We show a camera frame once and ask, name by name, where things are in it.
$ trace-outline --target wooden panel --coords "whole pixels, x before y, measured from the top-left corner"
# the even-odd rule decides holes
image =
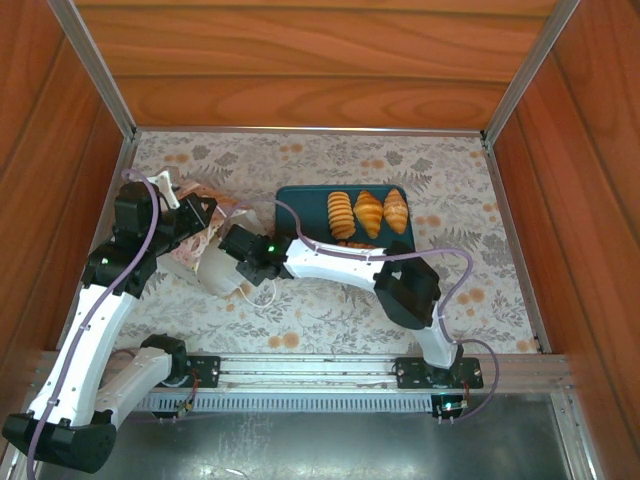
[[[30,379],[25,375],[25,359],[38,358],[43,347],[55,349],[89,253],[122,143],[122,136],[104,105],[92,123],[84,154],[76,158],[80,166],[71,179],[69,201],[59,217],[55,234],[51,235],[51,248],[21,315],[10,347],[11,355],[0,371],[3,384],[13,386],[0,389],[0,418],[21,408],[22,399],[15,394],[15,389],[28,388]]]
[[[505,126],[495,153],[547,333],[554,351],[568,355],[607,478],[638,478],[634,441],[610,387],[610,373],[603,367],[517,115]]]
[[[583,0],[496,144],[540,310],[607,478],[640,478],[639,41],[628,0]]]
[[[577,10],[555,47],[636,239],[640,238],[638,45],[640,21],[631,2],[590,0]]]
[[[75,3],[80,6],[301,7],[547,16],[556,0],[76,0]]]
[[[384,75],[508,83],[543,20],[265,9],[82,11],[117,75]]]
[[[0,2],[0,32],[1,177],[60,46],[62,30],[46,2],[24,0]]]
[[[518,112],[605,368],[620,406],[640,431],[640,404],[634,401],[640,395],[640,375],[629,376],[629,365],[640,365],[640,245],[553,58],[536,76]]]
[[[505,87],[329,78],[120,78],[141,125],[482,128]]]
[[[63,44],[0,191],[3,328],[15,331],[73,184],[100,98],[68,42]],[[0,336],[6,352],[10,335]]]

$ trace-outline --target table surface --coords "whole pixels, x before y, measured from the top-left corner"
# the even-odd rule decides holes
[[[166,166],[237,199],[275,196],[286,185],[400,185],[418,249],[454,246],[473,256],[473,274],[446,312],[451,334],[485,340],[498,353],[536,351],[480,139],[144,132],[134,168],[151,175]],[[255,210],[272,230],[273,205]],[[444,292],[465,268],[451,255],[429,263]],[[135,347],[152,333],[168,333],[194,352],[419,353],[411,332],[390,322],[373,294],[321,280],[276,284],[275,301],[258,309],[239,291],[211,296],[159,269],[116,345]],[[246,293],[262,304],[271,288]]]

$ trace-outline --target croissant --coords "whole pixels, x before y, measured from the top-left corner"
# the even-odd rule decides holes
[[[360,242],[338,242],[338,245],[340,245],[341,247],[362,248],[362,249],[368,249],[368,250],[378,248],[374,245],[369,245],[368,243],[360,243]]]
[[[403,234],[407,229],[409,208],[397,188],[391,190],[384,200],[384,219],[396,233]]]
[[[356,233],[356,222],[351,211],[351,200],[346,192],[331,192],[327,200],[329,228],[335,239],[349,238]]]
[[[364,227],[369,238],[377,238],[382,222],[382,204],[366,190],[360,192],[353,212]]]

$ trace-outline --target food tray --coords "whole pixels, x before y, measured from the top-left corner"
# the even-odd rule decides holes
[[[306,236],[324,243],[337,244],[338,240],[331,236],[329,229],[329,211],[327,209],[327,199],[331,192],[346,192],[351,200],[351,206],[356,203],[358,195],[362,190],[367,190],[371,195],[384,204],[384,199],[391,189],[397,188],[407,201],[405,191],[396,185],[300,185],[283,187],[276,193],[276,198],[291,208],[293,208],[302,224],[302,233]],[[369,238],[358,219],[355,217],[356,233],[346,241],[367,243],[376,247],[386,248],[391,242],[398,240],[415,250],[413,240],[413,229],[411,228],[411,211],[409,211],[409,221],[407,229],[402,235],[395,233],[387,225],[384,217],[380,226],[380,233],[375,240]],[[295,221],[289,212],[284,208],[276,207],[276,232],[281,235],[291,237],[296,236]]]

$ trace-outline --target purple cable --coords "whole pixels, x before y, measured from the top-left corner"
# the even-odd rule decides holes
[[[111,283],[111,285],[107,287],[107,289],[102,293],[102,295],[100,295],[98,300],[96,300],[96,303],[94,303],[93,306],[89,309],[89,312],[87,312],[87,316],[80,324],[78,331],[76,332],[75,336],[73,337],[73,340],[71,341],[71,344],[69,345],[69,350],[67,351],[67,355],[64,358],[64,363],[62,364],[62,368],[60,369],[60,376],[58,377],[58,380],[53,388],[53,392],[51,393],[51,398],[49,398],[47,402],[47,407],[45,408],[44,412],[42,413],[42,417],[40,417],[40,420],[36,425],[35,431],[33,432],[33,437],[31,437],[31,443],[29,444],[29,452],[27,454],[27,477],[29,478],[29,480],[36,480],[36,474],[35,474],[36,447],[38,445],[38,441],[40,440],[40,435],[42,434],[42,430],[44,429],[44,426],[47,423],[47,419],[49,418],[49,415],[51,415],[53,406],[58,401],[58,396],[62,391],[64,381],[67,378],[67,374],[69,373],[69,368],[71,367],[71,361],[73,360],[73,355],[75,354],[76,349],[78,348],[78,344],[80,343],[80,338],[82,337],[82,334],[84,333],[85,328],[91,321],[91,318],[96,313],[98,308],[100,308],[100,305],[102,305],[102,303],[106,300],[106,298],[109,295],[111,295],[111,293],[120,284],[120,282],[122,282],[131,273],[131,271],[140,262],[140,260],[142,260],[142,257],[146,253],[147,248],[151,243],[151,239],[153,238],[153,234],[156,230],[156,226],[158,225],[158,215],[160,213],[160,207],[158,205],[158,198],[155,194],[155,190],[153,189],[153,186],[151,185],[149,180],[147,180],[147,177],[145,177],[143,174],[141,174],[136,170],[127,168],[122,172],[122,177],[125,180],[127,180],[127,177],[129,175],[138,177],[142,181],[142,183],[144,183],[144,186],[147,187],[147,190],[149,191],[149,195],[151,195],[152,218],[151,218],[151,225],[149,227],[149,232],[147,233],[147,236],[144,239],[144,242],[142,243],[140,250],[138,251],[136,256],[133,258],[129,266],[125,268],[124,271],[118,276],[118,278],[116,278]]]
[[[454,340],[453,338],[451,338],[449,336],[449,332],[447,331],[447,327],[446,327],[446,325],[444,323],[444,309],[445,309],[445,307],[447,306],[449,301],[453,298],[453,295],[462,286],[462,284],[464,282],[466,282],[467,279],[471,276],[471,271],[473,270],[473,258],[471,257],[471,255],[469,255],[469,253],[465,252],[464,250],[460,250],[459,248],[433,248],[433,249],[430,249],[430,250],[420,250],[418,252],[401,253],[401,254],[396,254],[396,255],[371,255],[371,256],[366,256],[366,255],[355,254],[355,253],[342,253],[342,252],[335,252],[333,250],[325,250],[323,248],[318,248],[316,246],[316,244],[313,243],[313,240],[311,240],[310,238],[308,238],[307,236],[305,236],[302,233],[300,217],[298,216],[296,211],[293,208],[291,208],[289,205],[287,205],[286,203],[284,203],[284,202],[282,202],[280,200],[275,200],[273,198],[255,198],[253,200],[240,202],[237,205],[235,205],[226,214],[227,216],[225,218],[225,221],[224,221],[224,223],[222,225],[222,229],[221,229],[221,232],[222,232],[221,236],[226,233],[227,222],[229,222],[229,220],[231,219],[231,216],[233,215],[233,213],[237,209],[239,209],[242,206],[251,205],[252,203],[256,203],[256,202],[271,202],[271,203],[275,203],[276,205],[279,205],[282,208],[284,208],[285,210],[287,210],[291,214],[291,216],[293,217],[293,219],[294,219],[294,221],[296,223],[296,233],[298,234],[298,238],[300,238],[302,243],[304,243],[310,250],[313,250],[313,251],[315,251],[315,252],[317,252],[319,254],[322,254],[322,255],[329,255],[331,257],[337,257],[337,258],[345,258],[345,259],[348,259],[348,260],[362,260],[362,261],[367,261],[367,262],[386,262],[386,261],[409,260],[409,259],[412,259],[412,258],[419,258],[419,257],[427,256],[427,255],[441,255],[441,254],[445,254],[445,253],[450,253],[450,254],[453,254],[453,255],[460,255],[460,256],[464,257],[467,260],[467,268],[464,271],[464,273],[462,274],[462,277],[460,277],[460,279],[456,282],[456,284],[453,287],[451,287],[451,289],[444,296],[444,299],[442,301],[438,302],[438,321],[440,323],[440,329],[442,330],[442,334],[444,335],[444,338],[449,343],[457,343],[457,344],[477,343],[477,344],[483,346],[485,349],[487,349],[489,351],[489,354],[491,355],[491,358],[493,359],[493,363],[495,364],[496,374],[495,374],[495,378],[493,380],[493,384],[491,385],[491,389],[489,390],[489,394],[487,395],[487,398],[485,398],[484,401],[477,408],[474,408],[471,412],[467,413],[466,415],[461,415],[460,417],[458,417],[457,422],[460,422],[461,420],[463,420],[465,418],[470,418],[470,417],[476,415],[484,407],[486,407],[486,405],[493,399],[493,396],[495,394],[496,388],[498,387],[498,382],[500,381],[500,365],[498,363],[498,357],[496,356],[496,353],[493,351],[493,349],[486,342],[484,342],[482,340],[476,340],[476,339]]]

